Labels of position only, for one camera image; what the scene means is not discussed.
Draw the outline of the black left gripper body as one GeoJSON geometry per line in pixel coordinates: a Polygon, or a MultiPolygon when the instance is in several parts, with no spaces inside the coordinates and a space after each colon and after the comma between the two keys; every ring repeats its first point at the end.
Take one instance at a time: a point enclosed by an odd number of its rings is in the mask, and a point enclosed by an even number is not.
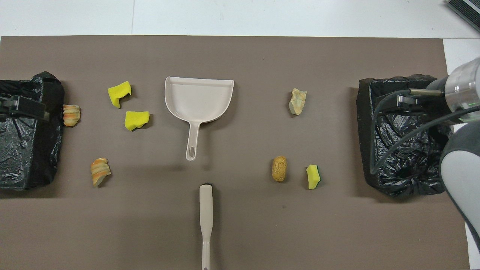
{"type": "Polygon", "coordinates": [[[19,96],[0,97],[0,113],[14,115],[17,113],[19,96]]]}

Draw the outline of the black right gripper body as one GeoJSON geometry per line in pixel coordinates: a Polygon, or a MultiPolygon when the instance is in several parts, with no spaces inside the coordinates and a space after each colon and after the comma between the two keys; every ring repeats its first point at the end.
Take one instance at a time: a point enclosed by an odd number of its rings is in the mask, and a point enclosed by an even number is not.
{"type": "Polygon", "coordinates": [[[427,97],[426,111],[428,114],[449,114],[450,108],[445,97],[427,97]]]}

